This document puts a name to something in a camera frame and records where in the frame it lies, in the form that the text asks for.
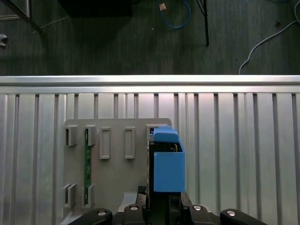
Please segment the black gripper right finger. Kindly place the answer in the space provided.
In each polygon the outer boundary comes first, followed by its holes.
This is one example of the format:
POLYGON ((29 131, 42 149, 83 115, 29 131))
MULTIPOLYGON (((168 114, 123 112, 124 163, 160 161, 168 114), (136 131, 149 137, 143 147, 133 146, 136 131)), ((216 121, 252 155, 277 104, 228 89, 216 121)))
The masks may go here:
POLYGON ((170 225, 260 225, 262 222, 236 209, 226 209, 217 216, 199 204, 192 204, 187 193, 168 194, 170 225))

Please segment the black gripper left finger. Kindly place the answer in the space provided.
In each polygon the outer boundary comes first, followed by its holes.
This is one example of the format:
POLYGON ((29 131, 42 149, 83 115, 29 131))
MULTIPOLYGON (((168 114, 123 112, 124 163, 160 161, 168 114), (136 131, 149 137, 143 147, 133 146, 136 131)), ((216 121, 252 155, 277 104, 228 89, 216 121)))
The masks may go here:
POLYGON ((113 214, 109 209, 93 209, 81 216, 82 225, 146 225, 148 189, 139 186, 135 203, 128 204, 113 214))

